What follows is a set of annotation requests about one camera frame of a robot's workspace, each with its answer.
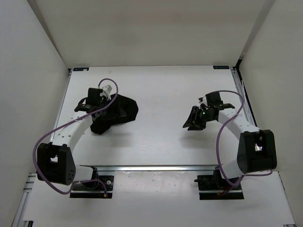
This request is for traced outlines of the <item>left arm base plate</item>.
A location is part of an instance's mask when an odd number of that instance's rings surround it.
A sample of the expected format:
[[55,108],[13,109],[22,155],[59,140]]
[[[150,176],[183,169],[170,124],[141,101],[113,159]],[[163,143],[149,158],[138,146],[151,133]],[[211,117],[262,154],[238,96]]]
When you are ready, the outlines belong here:
[[100,182],[80,183],[73,186],[70,198],[73,199],[111,199],[114,188],[114,175],[101,173],[93,167],[92,179],[99,179]]

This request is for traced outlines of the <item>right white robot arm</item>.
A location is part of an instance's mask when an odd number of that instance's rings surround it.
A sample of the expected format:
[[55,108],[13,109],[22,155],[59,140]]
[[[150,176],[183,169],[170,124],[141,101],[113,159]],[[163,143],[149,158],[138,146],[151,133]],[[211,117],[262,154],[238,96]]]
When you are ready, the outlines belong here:
[[[224,103],[221,91],[214,91],[199,99],[199,106],[193,106],[183,125],[188,131],[202,131],[208,122],[217,121],[221,128],[216,137],[216,158],[218,167],[214,170],[213,185],[223,189],[236,186],[245,176],[267,176],[277,167],[275,137],[271,130],[262,130],[248,122],[235,111],[230,103]],[[229,163],[220,159],[220,137],[227,128],[238,140],[237,156]]]

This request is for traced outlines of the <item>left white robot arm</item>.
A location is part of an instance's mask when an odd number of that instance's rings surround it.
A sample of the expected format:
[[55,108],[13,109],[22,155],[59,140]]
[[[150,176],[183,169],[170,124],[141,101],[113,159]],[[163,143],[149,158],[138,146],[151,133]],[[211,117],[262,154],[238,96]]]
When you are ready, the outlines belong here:
[[37,165],[41,171],[39,180],[45,179],[51,183],[70,185],[80,181],[88,189],[95,189],[99,177],[95,167],[76,165],[73,160],[73,150],[84,134],[93,124],[92,116],[84,115],[101,109],[111,101],[112,87],[89,88],[88,96],[79,101],[68,126],[59,130],[49,143],[41,143],[37,148]]

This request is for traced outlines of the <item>black skirt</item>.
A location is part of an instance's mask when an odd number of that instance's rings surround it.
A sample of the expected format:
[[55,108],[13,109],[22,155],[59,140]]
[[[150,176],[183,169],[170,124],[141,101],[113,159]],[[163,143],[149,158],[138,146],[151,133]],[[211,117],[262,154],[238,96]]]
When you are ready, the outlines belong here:
[[92,115],[93,123],[90,130],[94,134],[101,135],[111,126],[135,121],[139,112],[136,101],[128,97],[118,95],[113,104],[106,110]]

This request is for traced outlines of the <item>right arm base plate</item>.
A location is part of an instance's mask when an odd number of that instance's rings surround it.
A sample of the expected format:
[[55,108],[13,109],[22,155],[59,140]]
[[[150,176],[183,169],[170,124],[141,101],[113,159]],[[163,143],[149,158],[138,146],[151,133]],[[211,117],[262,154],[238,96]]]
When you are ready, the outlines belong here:
[[198,185],[201,201],[244,199],[241,184],[230,185],[222,178],[219,169],[214,170],[212,175],[198,175],[194,182]]

